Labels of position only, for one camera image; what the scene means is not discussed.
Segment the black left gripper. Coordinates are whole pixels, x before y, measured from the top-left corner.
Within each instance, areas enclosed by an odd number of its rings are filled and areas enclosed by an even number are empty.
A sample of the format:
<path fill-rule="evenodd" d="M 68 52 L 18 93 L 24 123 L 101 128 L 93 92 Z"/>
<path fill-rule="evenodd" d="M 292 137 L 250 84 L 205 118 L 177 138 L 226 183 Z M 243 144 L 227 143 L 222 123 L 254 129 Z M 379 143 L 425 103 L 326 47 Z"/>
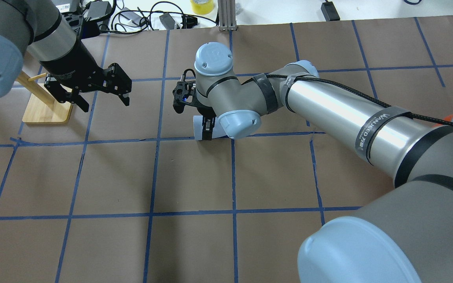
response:
<path fill-rule="evenodd" d="M 46 77 L 44 87 L 59 103 L 69 102 L 88 112 L 90 104 L 79 91 L 103 91 L 117 95 L 125 106 L 130 105 L 128 94 L 132 91 L 133 81 L 128 74 L 118 63 L 103 70 L 81 41 L 76 41 L 60 58 L 39 62 L 51 76 Z"/>

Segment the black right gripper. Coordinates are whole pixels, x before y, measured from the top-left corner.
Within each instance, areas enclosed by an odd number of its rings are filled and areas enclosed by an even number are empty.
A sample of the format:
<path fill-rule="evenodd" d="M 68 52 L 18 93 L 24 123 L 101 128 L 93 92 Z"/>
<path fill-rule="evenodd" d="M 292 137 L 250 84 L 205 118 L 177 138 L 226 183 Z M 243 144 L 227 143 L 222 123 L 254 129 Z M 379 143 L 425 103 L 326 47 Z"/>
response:
<path fill-rule="evenodd" d="M 195 80 L 186 81 L 181 77 L 173 90 L 173 109 L 176 113 L 182 114 L 185 106 L 194 107 L 203 116 L 201 122 L 201 139 L 212 140 L 215 127 L 215 111 L 212 107 L 206 106 L 199 101 L 199 92 L 195 87 Z"/>

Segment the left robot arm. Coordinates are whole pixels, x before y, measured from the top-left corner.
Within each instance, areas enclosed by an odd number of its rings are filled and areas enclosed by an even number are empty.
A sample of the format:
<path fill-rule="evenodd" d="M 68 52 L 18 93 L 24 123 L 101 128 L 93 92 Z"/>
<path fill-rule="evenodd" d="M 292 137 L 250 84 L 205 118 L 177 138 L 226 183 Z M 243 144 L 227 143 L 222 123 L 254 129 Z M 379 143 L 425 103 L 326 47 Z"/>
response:
<path fill-rule="evenodd" d="M 0 98 L 7 95 L 22 71 L 25 53 L 48 72 L 44 87 L 58 103 L 88 112 L 81 93 L 116 95 L 129 106 L 132 80 L 117 63 L 101 68 L 82 43 L 82 18 L 77 25 L 50 0 L 0 0 Z"/>

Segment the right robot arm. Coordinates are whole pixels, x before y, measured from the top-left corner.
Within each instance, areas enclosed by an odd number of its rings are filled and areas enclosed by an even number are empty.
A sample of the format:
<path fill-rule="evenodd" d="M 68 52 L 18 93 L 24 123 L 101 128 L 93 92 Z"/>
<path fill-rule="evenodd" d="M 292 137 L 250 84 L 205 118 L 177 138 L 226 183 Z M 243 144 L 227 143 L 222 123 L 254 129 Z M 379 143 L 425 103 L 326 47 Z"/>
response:
<path fill-rule="evenodd" d="M 327 221 L 297 255 L 302 283 L 453 283 L 453 118 L 415 114 L 322 79 L 306 60 L 240 82 L 233 55 L 201 45 L 176 83 L 173 108 L 203 116 L 199 138 L 238 140 L 262 116 L 286 108 L 332 141 L 332 159 L 350 156 L 392 179 L 385 195 Z"/>

